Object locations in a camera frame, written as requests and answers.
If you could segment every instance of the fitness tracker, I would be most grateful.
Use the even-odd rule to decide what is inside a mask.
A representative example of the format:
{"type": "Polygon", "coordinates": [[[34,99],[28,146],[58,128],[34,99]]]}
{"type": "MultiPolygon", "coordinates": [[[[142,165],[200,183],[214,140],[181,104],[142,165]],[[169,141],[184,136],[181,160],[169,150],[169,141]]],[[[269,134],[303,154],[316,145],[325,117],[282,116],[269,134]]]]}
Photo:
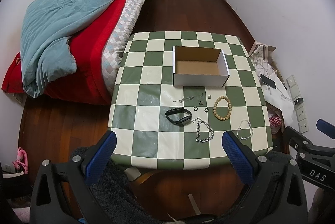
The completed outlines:
{"type": "Polygon", "coordinates": [[[192,113],[191,113],[189,110],[184,109],[183,107],[176,107],[175,109],[168,110],[168,111],[165,112],[165,115],[166,115],[166,118],[167,118],[171,123],[173,123],[174,125],[178,125],[178,126],[180,126],[180,127],[182,127],[182,126],[188,124],[188,123],[191,121],[191,119],[192,119],[192,116],[191,116],[192,113]],[[183,118],[181,118],[181,119],[179,119],[178,121],[174,121],[174,120],[172,120],[172,119],[169,117],[169,115],[171,115],[171,114],[183,113],[183,112],[185,112],[185,113],[187,113],[187,114],[189,114],[189,115],[188,115],[188,116],[185,116],[185,117],[183,117],[183,118]]]}

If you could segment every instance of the wooden floor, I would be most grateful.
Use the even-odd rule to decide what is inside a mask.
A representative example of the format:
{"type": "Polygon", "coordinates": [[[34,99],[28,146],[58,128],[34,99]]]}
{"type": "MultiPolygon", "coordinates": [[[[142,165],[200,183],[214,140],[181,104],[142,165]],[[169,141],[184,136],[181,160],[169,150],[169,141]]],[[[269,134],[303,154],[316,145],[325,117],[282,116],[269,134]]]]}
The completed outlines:
{"type": "MultiPolygon", "coordinates": [[[[204,31],[241,38],[247,50],[254,39],[223,0],[146,0],[133,32],[204,31]]],[[[105,133],[109,107],[66,102],[41,96],[27,99],[19,146],[29,156],[32,183],[44,159],[68,160],[79,146],[96,144],[105,133]]],[[[141,185],[132,184],[139,203],[155,218],[170,220],[194,215],[192,194],[201,213],[220,215],[233,204],[242,183],[230,165],[191,171],[164,171],[141,185]]],[[[80,216],[70,193],[74,214],[80,216]]]]}

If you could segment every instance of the red blanket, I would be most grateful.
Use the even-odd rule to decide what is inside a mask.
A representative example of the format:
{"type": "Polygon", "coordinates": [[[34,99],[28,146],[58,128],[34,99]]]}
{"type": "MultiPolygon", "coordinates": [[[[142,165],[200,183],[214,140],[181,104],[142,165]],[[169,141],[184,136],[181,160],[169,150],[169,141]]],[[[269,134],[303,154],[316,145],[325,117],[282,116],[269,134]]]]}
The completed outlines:
{"type": "MultiPolygon", "coordinates": [[[[70,52],[77,63],[74,74],[59,78],[48,84],[45,94],[67,101],[109,105],[111,95],[107,91],[101,72],[103,48],[113,32],[126,0],[114,0],[112,4],[86,29],[70,40],[70,52]]],[[[23,93],[20,53],[9,67],[2,90],[23,93]]]]}

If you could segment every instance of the open white box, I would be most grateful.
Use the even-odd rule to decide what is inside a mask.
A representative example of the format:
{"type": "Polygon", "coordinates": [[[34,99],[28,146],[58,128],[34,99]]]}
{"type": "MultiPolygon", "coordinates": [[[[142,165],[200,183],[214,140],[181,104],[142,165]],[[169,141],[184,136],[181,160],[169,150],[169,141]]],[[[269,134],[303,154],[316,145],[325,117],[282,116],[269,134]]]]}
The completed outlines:
{"type": "Polygon", "coordinates": [[[221,49],[173,46],[173,86],[223,87],[230,73],[221,49]]]}

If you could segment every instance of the table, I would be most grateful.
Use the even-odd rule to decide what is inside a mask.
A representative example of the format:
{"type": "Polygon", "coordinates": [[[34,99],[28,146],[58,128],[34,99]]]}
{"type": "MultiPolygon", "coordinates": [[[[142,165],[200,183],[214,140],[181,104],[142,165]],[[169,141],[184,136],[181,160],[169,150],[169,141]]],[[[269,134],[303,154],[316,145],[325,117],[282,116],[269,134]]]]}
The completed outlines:
{"type": "MultiPolygon", "coordinates": [[[[228,113],[225,100],[220,101],[217,112],[223,116],[228,113]]],[[[222,135],[227,130],[236,134],[243,119],[250,121],[254,134],[242,143],[256,155],[266,154],[273,148],[268,112],[256,72],[238,37],[162,31],[136,33],[129,38],[116,78],[108,122],[108,129],[117,136],[114,162],[126,167],[184,170],[227,164],[222,135]],[[222,49],[231,74],[225,86],[174,87],[172,47],[177,45],[222,49]],[[178,101],[200,94],[204,94],[202,106],[199,97],[178,101]],[[227,121],[219,121],[213,115],[213,105],[219,96],[231,100],[232,115],[227,121]],[[181,106],[192,112],[192,119],[200,117],[209,122],[214,130],[212,140],[196,142],[197,123],[179,127],[166,119],[166,110],[181,106]],[[194,106],[198,107],[197,111],[193,110],[194,106]]],[[[244,122],[241,128],[239,137],[248,137],[249,125],[244,122]]],[[[200,131],[201,139],[210,135],[204,124],[200,131]]]]}

